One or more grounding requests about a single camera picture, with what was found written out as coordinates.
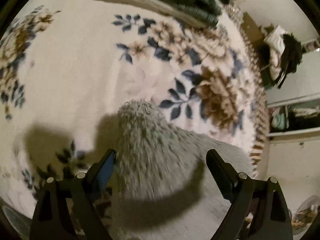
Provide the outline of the grey fluffy fleece pants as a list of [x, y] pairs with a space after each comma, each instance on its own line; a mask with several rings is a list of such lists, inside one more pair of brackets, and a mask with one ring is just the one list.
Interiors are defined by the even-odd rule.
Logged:
[[214, 149], [252, 174], [240, 148], [167, 122], [159, 108], [130, 101], [118, 111], [119, 140], [112, 175], [114, 239], [210, 239], [229, 209], [207, 165]]

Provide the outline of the white trash bin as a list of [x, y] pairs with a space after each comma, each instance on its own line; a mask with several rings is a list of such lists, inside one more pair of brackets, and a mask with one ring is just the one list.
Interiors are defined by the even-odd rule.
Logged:
[[3, 206], [2, 211], [11, 225], [22, 239], [29, 239], [31, 220], [9, 206]]

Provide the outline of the white wardrobe shelf unit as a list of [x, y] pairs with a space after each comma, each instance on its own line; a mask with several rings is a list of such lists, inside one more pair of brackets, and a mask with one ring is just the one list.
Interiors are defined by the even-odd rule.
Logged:
[[303, 43], [304, 55], [297, 71], [289, 74], [280, 89], [266, 91], [270, 108], [285, 112], [288, 128], [270, 128], [271, 141], [319, 139], [319, 39]]

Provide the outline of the floral bed blanket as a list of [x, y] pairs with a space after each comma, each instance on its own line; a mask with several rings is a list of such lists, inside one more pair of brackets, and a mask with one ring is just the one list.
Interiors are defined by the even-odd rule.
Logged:
[[29, 0], [1, 38], [1, 198], [31, 217], [49, 177], [74, 176], [116, 142], [131, 100], [241, 148], [257, 168], [266, 97], [236, 5], [215, 28], [103, 0]]

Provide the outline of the chair with clothes pile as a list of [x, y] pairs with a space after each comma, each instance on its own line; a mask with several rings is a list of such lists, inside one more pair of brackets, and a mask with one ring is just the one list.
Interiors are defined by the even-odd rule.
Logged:
[[281, 56], [285, 50], [283, 35], [287, 31], [280, 25], [261, 26], [264, 35], [263, 44], [259, 48], [260, 74], [263, 86], [271, 89], [277, 86], [283, 70], [281, 68]]

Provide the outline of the black garment on chair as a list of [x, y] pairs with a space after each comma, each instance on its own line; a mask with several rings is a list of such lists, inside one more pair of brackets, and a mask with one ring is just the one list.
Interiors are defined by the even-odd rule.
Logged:
[[281, 71], [276, 79], [276, 87], [278, 89], [281, 89], [286, 77], [290, 73], [297, 71], [297, 66], [301, 64], [303, 57], [302, 45], [292, 34], [284, 34], [283, 41], [285, 49], [280, 58]]

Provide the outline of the brown cardboard box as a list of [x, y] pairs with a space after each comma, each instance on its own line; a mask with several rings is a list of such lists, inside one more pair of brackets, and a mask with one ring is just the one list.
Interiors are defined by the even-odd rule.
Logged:
[[264, 35], [260, 28], [257, 26], [256, 22], [247, 13], [243, 13], [243, 23], [241, 25], [247, 38], [249, 39], [254, 50], [258, 53], [259, 49], [264, 45]]

